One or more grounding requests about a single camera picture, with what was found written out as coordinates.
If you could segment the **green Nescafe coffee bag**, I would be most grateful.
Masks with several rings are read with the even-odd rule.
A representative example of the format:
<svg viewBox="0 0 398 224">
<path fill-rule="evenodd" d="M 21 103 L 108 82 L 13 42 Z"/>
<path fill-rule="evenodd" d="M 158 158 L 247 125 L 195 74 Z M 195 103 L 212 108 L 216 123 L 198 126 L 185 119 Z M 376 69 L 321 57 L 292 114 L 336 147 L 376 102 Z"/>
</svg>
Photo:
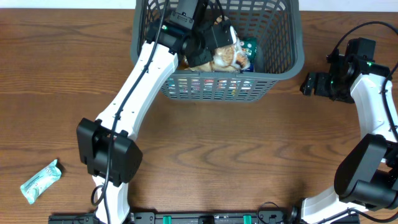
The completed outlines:
<svg viewBox="0 0 398 224">
<path fill-rule="evenodd" d="M 255 37 L 248 37 L 240 41 L 243 52 L 250 62 L 250 66 L 245 69 L 245 72 L 254 72 L 254 65 L 257 55 L 257 39 Z"/>
</svg>

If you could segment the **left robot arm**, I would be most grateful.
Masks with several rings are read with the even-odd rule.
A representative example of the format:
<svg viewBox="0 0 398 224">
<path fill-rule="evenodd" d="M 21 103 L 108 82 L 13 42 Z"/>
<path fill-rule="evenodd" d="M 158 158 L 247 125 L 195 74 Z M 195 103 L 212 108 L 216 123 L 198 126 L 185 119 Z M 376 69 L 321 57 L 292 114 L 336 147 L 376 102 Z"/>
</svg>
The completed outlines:
<svg viewBox="0 0 398 224">
<path fill-rule="evenodd" d="M 91 202 L 97 223 L 124 223 L 130 213 L 128 183 L 143 154 L 136 145 L 139 128 L 164 82 L 178 67 L 179 54 L 190 65 L 212 59 L 212 50 L 236 43 L 229 20 L 183 27 L 157 19 L 147 29 L 137 62 L 112 102 L 94 121 L 76 128 L 81 162 L 96 187 Z"/>
</svg>

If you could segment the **colourful tissue pack strip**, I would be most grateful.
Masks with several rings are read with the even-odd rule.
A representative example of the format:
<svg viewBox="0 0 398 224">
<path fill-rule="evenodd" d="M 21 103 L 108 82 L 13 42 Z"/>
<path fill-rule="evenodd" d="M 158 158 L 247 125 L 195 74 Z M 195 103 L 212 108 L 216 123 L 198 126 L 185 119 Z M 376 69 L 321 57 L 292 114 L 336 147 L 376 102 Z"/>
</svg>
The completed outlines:
<svg viewBox="0 0 398 224">
<path fill-rule="evenodd" d="M 212 89 L 215 89 L 216 95 L 222 95 L 224 90 L 228 90 L 228 94 L 233 96 L 236 94 L 238 86 L 241 84 L 241 80 L 232 78 L 228 81 L 226 78 L 222 78 L 219 80 L 215 80 L 214 78 L 208 79 L 199 79 L 194 78 L 190 81 L 190 86 L 188 86 L 188 79 L 187 78 L 168 78 L 165 82 L 165 86 L 169 91 L 170 95 L 175 96 L 177 94 L 176 91 L 176 83 L 178 83 L 179 93 L 180 95 L 184 95 L 191 90 L 192 96 L 198 98 L 198 94 L 202 91 L 203 95 L 207 98 L 210 97 Z"/>
</svg>

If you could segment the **brown snack pouch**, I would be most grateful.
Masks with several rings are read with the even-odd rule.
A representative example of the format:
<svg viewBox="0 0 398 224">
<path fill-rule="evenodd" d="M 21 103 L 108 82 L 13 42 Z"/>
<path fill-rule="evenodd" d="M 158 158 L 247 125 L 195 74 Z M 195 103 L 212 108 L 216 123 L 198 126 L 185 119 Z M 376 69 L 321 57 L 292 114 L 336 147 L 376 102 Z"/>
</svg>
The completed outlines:
<svg viewBox="0 0 398 224">
<path fill-rule="evenodd" d="M 207 21 L 205 23 L 217 24 L 218 22 L 221 22 L 223 20 L 229 20 L 229 18 L 226 16 L 218 16 L 214 20 L 214 22 Z M 196 67 L 189 67 L 186 56 L 184 55 L 183 63 L 187 66 L 188 69 L 200 72 L 236 72 L 247 69 L 250 66 L 250 62 L 242 50 L 240 44 L 241 40 L 239 39 L 236 31 L 235 34 L 237 37 L 237 42 L 233 45 L 216 49 L 213 52 L 212 61 Z"/>
</svg>

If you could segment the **light blue wipes packet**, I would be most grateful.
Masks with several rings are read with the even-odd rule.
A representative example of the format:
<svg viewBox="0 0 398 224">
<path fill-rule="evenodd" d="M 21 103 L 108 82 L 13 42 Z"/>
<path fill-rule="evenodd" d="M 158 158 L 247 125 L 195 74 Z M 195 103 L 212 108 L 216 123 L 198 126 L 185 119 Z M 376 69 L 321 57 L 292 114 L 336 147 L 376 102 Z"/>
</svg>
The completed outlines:
<svg viewBox="0 0 398 224">
<path fill-rule="evenodd" d="M 62 171 L 57 165 L 58 160 L 55 159 L 20 186 L 23 196 L 30 205 L 34 204 L 44 191 L 61 178 Z"/>
</svg>

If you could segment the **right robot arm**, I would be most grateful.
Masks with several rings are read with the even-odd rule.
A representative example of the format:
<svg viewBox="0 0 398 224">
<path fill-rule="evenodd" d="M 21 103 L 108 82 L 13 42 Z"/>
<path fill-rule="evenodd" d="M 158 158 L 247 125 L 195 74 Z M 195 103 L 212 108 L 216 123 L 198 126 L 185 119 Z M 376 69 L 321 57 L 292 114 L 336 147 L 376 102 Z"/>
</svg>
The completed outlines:
<svg viewBox="0 0 398 224">
<path fill-rule="evenodd" d="M 302 92 L 355 104 L 361 140 L 338 166 L 333 186 L 303 199 L 286 222 L 360 223 L 361 218 L 394 222 L 397 215 L 385 219 L 368 215 L 397 208 L 397 110 L 391 71 L 376 64 L 371 53 L 334 51 L 327 61 L 330 71 L 309 73 Z"/>
</svg>

